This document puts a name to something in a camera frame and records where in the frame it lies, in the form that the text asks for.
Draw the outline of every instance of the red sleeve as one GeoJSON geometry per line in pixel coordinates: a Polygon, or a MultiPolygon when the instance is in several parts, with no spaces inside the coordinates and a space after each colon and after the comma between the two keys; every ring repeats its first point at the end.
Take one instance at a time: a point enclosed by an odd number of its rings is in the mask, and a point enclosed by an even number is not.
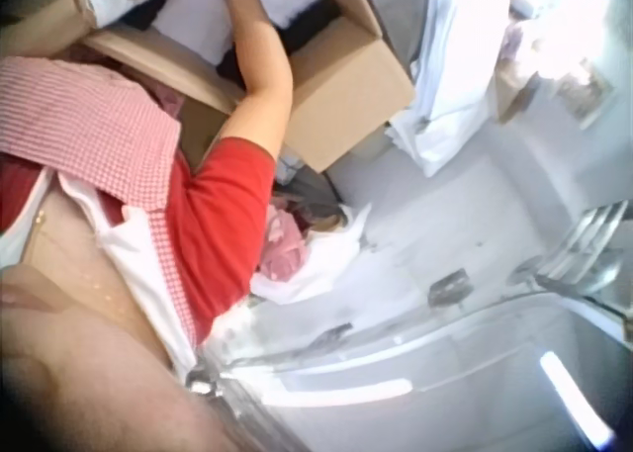
{"type": "Polygon", "coordinates": [[[218,142],[195,176],[182,154],[176,157],[167,224],[201,340],[249,292],[274,174],[273,158],[241,138],[218,142]]]}
{"type": "Polygon", "coordinates": [[[22,212],[41,171],[37,163],[0,153],[0,234],[22,212]]]}

